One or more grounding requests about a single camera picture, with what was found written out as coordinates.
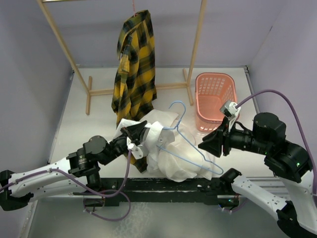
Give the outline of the light blue wire hanger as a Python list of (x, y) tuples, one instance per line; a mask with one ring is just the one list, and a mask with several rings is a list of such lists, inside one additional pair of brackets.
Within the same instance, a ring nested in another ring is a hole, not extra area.
[(190, 160), (188, 160), (188, 159), (186, 159), (186, 158), (184, 158), (184, 157), (181, 157), (181, 156), (179, 156), (179, 155), (176, 155), (175, 153), (172, 153), (171, 151), (167, 150), (167, 149), (164, 147), (164, 143), (163, 143), (163, 144), (161, 143), (161, 144), (157, 145), (157, 147), (158, 147), (159, 149), (161, 149), (161, 150), (163, 150), (163, 151), (165, 151), (165, 152), (167, 152), (167, 153), (169, 153), (169, 154), (171, 154), (171, 155), (173, 155), (173, 156), (176, 156), (177, 158), (179, 158), (179, 159), (181, 159), (181, 160), (183, 160), (183, 161), (185, 161), (185, 162), (187, 162), (187, 163), (190, 163), (190, 164), (192, 164), (192, 165), (194, 165), (194, 166), (197, 166), (197, 167), (199, 167), (199, 168), (201, 168), (201, 169), (204, 169), (204, 170), (209, 171), (209, 172), (211, 172), (211, 173), (213, 173), (213, 174), (216, 174), (216, 175), (223, 175), (223, 174), (224, 174), (223, 168), (221, 168), (221, 167), (220, 167), (218, 164), (216, 164), (215, 162), (213, 162), (213, 161), (211, 161), (211, 160), (207, 160), (206, 157), (205, 157), (205, 155), (204, 155), (193, 143), (191, 143), (190, 140), (188, 140), (188, 139), (180, 132), (180, 130), (179, 130), (179, 125), (180, 125), (180, 123), (182, 122), (182, 119), (183, 119), (183, 117), (184, 117), (185, 114), (186, 114), (186, 105), (185, 105), (182, 101), (176, 100), (176, 101), (173, 101), (173, 102), (170, 104), (170, 106), (169, 106), (168, 108), (170, 109), (174, 104), (177, 104), (177, 103), (182, 104), (182, 106), (183, 106), (183, 113), (181, 114), (180, 118), (178, 119), (178, 121), (177, 121), (177, 123), (176, 123), (176, 125), (175, 125), (174, 127), (163, 127), (163, 130), (172, 130), (172, 131), (176, 130), (176, 131), (178, 132), (178, 134), (179, 134), (195, 151), (197, 151), (197, 152), (202, 156), (202, 158), (203, 158), (203, 160), (204, 160), (205, 162), (211, 163), (212, 165), (214, 165), (214, 166), (216, 166), (217, 168), (219, 168), (219, 169), (220, 169), (220, 173), (215, 172), (215, 171), (213, 171), (213, 170), (211, 170), (211, 169), (209, 169), (209, 168), (207, 168), (207, 167), (201, 166), (201, 165), (199, 165), (199, 164), (197, 164), (197, 163), (194, 163), (194, 162), (192, 162), (192, 161), (190, 161)]

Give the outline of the yellow plaid flannel shirt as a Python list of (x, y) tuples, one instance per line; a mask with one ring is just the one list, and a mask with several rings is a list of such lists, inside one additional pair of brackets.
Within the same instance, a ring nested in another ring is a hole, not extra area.
[(111, 107), (122, 119), (139, 121), (153, 110), (155, 86), (155, 38), (151, 14), (142, 10), (123, 23), (117, 42), (119, 66)]

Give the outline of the white collared shirt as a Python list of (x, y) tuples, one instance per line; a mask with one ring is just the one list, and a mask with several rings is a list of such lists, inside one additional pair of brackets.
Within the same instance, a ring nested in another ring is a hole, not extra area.
[(213, 156), (199, 150), (194, 136), (183, 124), (177, 123), (179, 115), (174, 112), (151, 110), (139, 121), (120, 119), (114, 136), (121, 135), (121, 129), (145, 122), (146, 151), (141, 159), (134, 155), (124, 156), (140, 173), (148, 172), (154, 176), (163, 176), (175, 182), (202, 177), (212, 179)]

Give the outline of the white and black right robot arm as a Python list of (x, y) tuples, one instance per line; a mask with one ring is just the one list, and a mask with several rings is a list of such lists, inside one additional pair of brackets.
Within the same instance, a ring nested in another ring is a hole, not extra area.
[(264, 164), (288, 191), (289, 199), (280, 198), (251, 182), (231, 168), (220, 177), (226, 194), (238, 193), (267, 211), (290, 238), (317, 236), (317, 207), (313, 195), (313, 163), (306, 149), (286, 140), (286, 124), (272, 113), (256, 114), (253, 128), (221, 125), (203, 138), (198, 148), (216, 156), (227, 156), (231, 149), (264, 156)]

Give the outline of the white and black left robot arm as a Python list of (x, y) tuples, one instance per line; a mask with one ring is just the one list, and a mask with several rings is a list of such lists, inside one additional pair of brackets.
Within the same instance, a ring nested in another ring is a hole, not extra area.
[(0, 173), (0, 206), (4, 211), (26, 207), (29, 202), (55, 194), (85, 192), (97, 194), (102, 189), (100, 166), (108, 165), (128, 150), (148, 153), (144, 149), (150, 124), (147, 121), (122, 125), (119, 135), (107, 142), (100, 135), (93, 136), (76, 152), (38, 169), (14, 173)]

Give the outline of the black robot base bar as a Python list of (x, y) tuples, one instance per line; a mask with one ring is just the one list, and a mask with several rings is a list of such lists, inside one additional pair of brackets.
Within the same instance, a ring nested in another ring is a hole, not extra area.
[(236, 192), (222, 178), (190, 178), (175, 182), (167, 178), (128, 178), (122, 190), (131, 202), (203, 203), (234, 207)]

